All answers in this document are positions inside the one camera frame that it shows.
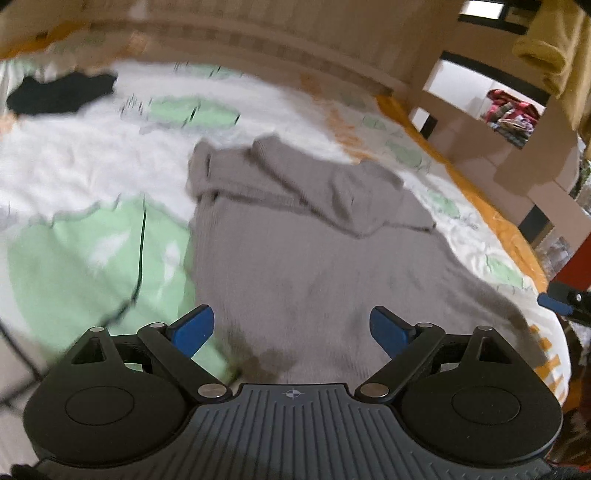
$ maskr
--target mattress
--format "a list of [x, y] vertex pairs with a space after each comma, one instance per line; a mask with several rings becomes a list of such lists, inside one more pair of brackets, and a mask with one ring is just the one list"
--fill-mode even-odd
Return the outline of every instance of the mattress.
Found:
[[[76, 114], [5, 118], [0, 318], [38, 369], [133, 292], [139, 245], [141, 292], [113, 333], [170, 323], [199, 302], [186, 268], [196, 208], [186, 188], [193, 147], [203, 138], [218, 148], [241, 147], [275, 134], [324, 160], [370, 159], [396, 172], [458, 259], [521, 309], [547, 358], [536, 372], [565, 400], [566, 340], [555, 315], [537, 305], [545, 278], [529, 246], [429, 147], [395, 100], [309, 70], [228, 56], [215, 61], [211, 51], [183, 52], [154, 39], [149, 47], [139, 42], [135, 59], [123, 59], [134, 42], [130, 33], [81, 30], [42, 45], [44, 53], [1, 64], [4, 98], [24, 75], [51, 79], [79, 59], [91, 57], [97, 70], [118, 75], [113, 95]], [[215, 345], [195, 360], [216, 375], [232, 375]], [[31, 377], [6, 342], [0, 364], [1, 394]], [[34, 461], [20, 421], [29, 392], [22, 389], [0, 411], [0, 471]]]

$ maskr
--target black cable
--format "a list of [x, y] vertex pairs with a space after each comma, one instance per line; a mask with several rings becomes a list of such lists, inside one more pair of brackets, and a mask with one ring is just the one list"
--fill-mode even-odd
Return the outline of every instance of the black cable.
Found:
[[[123, 316], [127, 313], [130, 307], [134, 306], [139, 297], [139, 291], [142, 286], [142, 280], [144, 278], [143, 272], [143, 261], [144, 261], [144, 238], [145, 238], [145, 228], [146, 228], [146, 217], [147, 217], [147, 210], [144, 204], [144, 217], [142, 220], [142, 232], [139, 238], [139, 257], [138, 257], [138, 279], [135, 283], [135, 288], [131, 297], [125, 300], [117, 311], [105, 315], [103, 319], [100, 321], [98, 326], [103, 328], [108, 328], [109, 326], [114, 325], [115, 323], [119, 322]], [[29, 368], [33, 375], [33, 379], [23, 382], [21, 385], [15, 387], [8, 395], [4, 398], [0, 399], [0, 407], [8, 407], [11, 410], [15, 411], [12, 402], [27, 392], [27, 390], [34, 387], [38, 384], [41, 380], [43, 380], [46, 375], [49, 373], [51, 367], [47, 367], [43, 372], [39, 371], [39, 369], [35, 366], [33, 361], [20, 349], [20, 347], [14, 342], [12, 337], [8, 334], [7, 330], [4, 328], [2, 324], [2, 319], [0, 319], [0, 335], [4, 337], [4, 339], [8, 342], [8, 345], [12, 348], [14, 354], [19, 357]]]

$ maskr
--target bed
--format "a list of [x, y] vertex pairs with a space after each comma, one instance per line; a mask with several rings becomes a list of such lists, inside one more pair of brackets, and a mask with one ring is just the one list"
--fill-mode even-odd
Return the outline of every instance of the bed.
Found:
[[[0, 347], [0, 392], [10, 401], [0, 411], [9, 433], [0, 438], [0, 471], [35, 458], [20, 420], [31, 371], [42, 374], [133, 293], [139, 244], [141, 292], [113, 332], [134, 332], [146, 318], [170, 323], [199, 300], [186, 267], [195, 210], [186, 182], [201, 138], [236, 147], [274, 133], [325, 160], [368, 158], [394, 170], [459, 260], [522, 311], [545, 356], [536, 372], [566, 400], [566, 338], [537, 305], [547, 278], [516, 225], [536, 205], [571, 248], [583, 244], [591, 220], [567, 193], [577, 176], [576, 137], [550, 101], [527, 146], [507, 148], [424, 90], [444, 48], [483, 60], [470, 45], [490, 32], [458, 23], [462, 4], [15, 0], [0, 14], [1, 105], [28, 74], [118, 75], [113, 96], [75, 115], [2, 118], [0, 318], [9, 336]], [[499, 35], [504, 49], [487, 58], [496, 66], [510, 55]], [[515, 62], [506, 68], [536, 81]], [[428, 140], [409, 120], [417, 108], [439, 120]], [[215, 345], [199, 355], [232, 379]]]

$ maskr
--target yellow towel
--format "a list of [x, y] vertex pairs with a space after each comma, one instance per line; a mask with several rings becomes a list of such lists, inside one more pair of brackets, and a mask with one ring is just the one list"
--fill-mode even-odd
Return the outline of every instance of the yellow towel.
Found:
[[[591, 20], [573, 0], [543, 0], [513, 53], [542, 71], [547, 90], [560, 103], [570, 126], [591, 140]], [[591, 149], [586, 150], [591, 158]]]
[[[513, 53], [547, 75], [569, 74], [584, 18], [573, 0], [543, 0], [527, 34], [515, 42]], [[556, 95], [563, 88], [550, 93]]]

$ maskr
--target black cloth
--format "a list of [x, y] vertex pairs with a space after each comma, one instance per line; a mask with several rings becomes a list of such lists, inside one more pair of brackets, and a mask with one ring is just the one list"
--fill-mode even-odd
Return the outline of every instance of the black cloth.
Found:
[[70, 73], [48, 83], [25, 77], [8, 96], [7, 105], [19, 115], [73, 113], [92, 100], [112, 93], [116, 79], [116, 76], [107, 73], [88, 77], [81, 72]]

